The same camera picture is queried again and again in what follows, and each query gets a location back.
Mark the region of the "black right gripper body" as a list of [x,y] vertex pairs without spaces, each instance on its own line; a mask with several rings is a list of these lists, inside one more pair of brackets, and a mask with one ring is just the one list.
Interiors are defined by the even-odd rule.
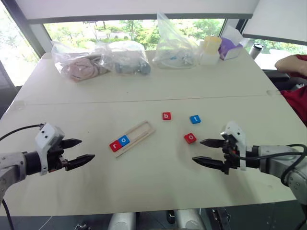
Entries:
[[237,169],[240,166],[239,154],[237,143],[238,141],[233,135],[221,134],[224,138],[222,145],[222,152],[224,153],[224,166],[222,172],[226,175],[229,174],[229,169]]

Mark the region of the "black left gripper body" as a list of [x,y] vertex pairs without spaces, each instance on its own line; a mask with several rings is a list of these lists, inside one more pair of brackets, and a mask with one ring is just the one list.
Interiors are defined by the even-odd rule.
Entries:
[[47,152],[48,172],[54,172],[64,168],[68,171],[68,160],[62,155],[64,150],[68,148],[68,140],[62,140],[53,145]]

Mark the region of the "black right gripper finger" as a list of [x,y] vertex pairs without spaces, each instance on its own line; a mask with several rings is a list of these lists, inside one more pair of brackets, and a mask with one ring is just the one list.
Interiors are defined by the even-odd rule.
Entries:
[[210,147],[210,148],[222,148],[225,143],[225,140],[223,139],[204,139],[200,141],[200,144]]
[[226,169],[225,164],[223,163],[223,161],[220,161],[220,160],[214,160],[212,158],[202,157],[202,156],[193,157],[192,160],[196,162],[197,164],[204,166],[204,167],[217,169],[220,171],[225,171]]

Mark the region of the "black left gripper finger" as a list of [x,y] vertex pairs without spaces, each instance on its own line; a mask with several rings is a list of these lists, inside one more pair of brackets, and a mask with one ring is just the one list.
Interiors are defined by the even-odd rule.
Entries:
[[61,141],[61,148],[62,149],[73,148],[74,146],[80,143],[82,143],[82,141],[79,139],[75,139],[75,138],[65,139]]
[[78,167],[81,167],[87,164],[88,162],[90,162],[94,157],[95,157],[94,154],[85,154],[85,155],[79,156],[74,160],[68,161],[67,164],[65,165],[65,170],[70,171]]

